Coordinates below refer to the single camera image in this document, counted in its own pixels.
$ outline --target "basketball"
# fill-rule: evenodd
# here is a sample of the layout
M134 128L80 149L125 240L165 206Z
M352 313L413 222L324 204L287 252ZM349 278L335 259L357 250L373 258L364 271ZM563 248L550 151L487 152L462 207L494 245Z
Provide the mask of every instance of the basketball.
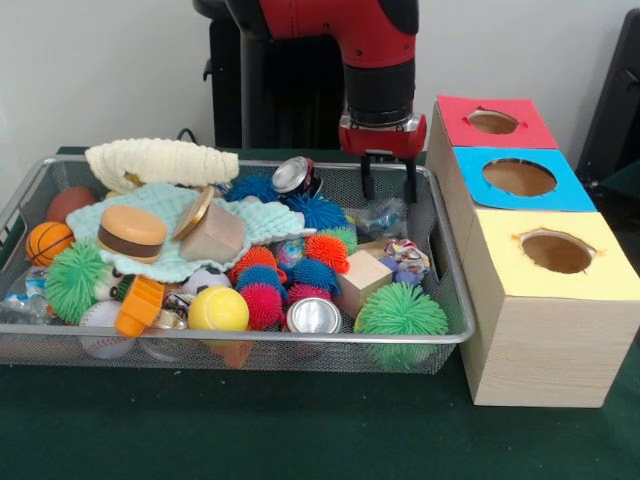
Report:
M49 267L53 258L70 247L74 240L73 232L64 223L41 223L27 238L27 256L34 265Z

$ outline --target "black cable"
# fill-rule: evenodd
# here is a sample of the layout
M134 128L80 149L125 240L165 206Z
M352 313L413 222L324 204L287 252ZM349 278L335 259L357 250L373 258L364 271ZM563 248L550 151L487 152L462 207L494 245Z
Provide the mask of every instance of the black cable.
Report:
M193 132L191 131L190 128L183 128L182 130L180 130L180 133L178 134L178 136L176 137L176 140L182 140L182 137L184 137L186 135L189 136L189 139L195 143L196 145L200 145L198 143L198 141L196 140L196 136L193 134Z

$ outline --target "wire basket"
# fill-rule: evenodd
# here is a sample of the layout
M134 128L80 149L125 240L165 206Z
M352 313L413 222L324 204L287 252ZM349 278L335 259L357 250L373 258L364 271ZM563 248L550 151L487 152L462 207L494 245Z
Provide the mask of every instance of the wire basket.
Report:
M240 176L271 175L279 162L241 161ZM361 193L359 166L356 164L317 164L324 180L323 193L348 212L367 207ZM379 198L402 195L404 167L374 164L372 173ZM93 176L82 156L57 156L43 160L24 179L0 214L3 247L0 252L0 298L30 266L25 255L26 233L45 221L47 207L59 192L74 186L86 186L96 196L106 194L105 187ZM353 333L353 318L342 312L343 326L338 334L299 334L289 332L210 332L196 330L149 329L135 341L124 356L111 360L93 358L83 348L87 337L115 338L111 328L71 327L2 323L0 318L0 363L138 367L225 369L229 357L221 351L244 352L245 370L293 370L322 372L386 372L386 366L374 361L381 350L400 352L419 361L410 368L393 371L436 373L456 344L468 339L475 329L460 262L435 178L418 167L418 202L404 211L403 234L427 253L434 268L427 273L422 287L437 301L449 319L449 331L443 336L360 335Z

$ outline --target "stacked box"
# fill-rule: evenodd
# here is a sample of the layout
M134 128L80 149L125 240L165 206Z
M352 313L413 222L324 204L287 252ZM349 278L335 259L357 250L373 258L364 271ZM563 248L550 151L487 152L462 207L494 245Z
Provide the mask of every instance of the stacked box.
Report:
M437 176L476 310L477 405L599 407L640 326L640 279L530 100L438 97Z

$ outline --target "pink spiky ball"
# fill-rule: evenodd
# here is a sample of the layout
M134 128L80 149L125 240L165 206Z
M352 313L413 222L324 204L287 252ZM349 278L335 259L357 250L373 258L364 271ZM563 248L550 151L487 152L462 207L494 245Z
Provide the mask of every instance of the pink spiky ball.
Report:
M304 298L323 298L331 301L331 294L326 290L311 285L296 283L289 289L289 306Z
M282 297L272 285L252 283L240 292L249 307L249 327L265 330L284 323Z

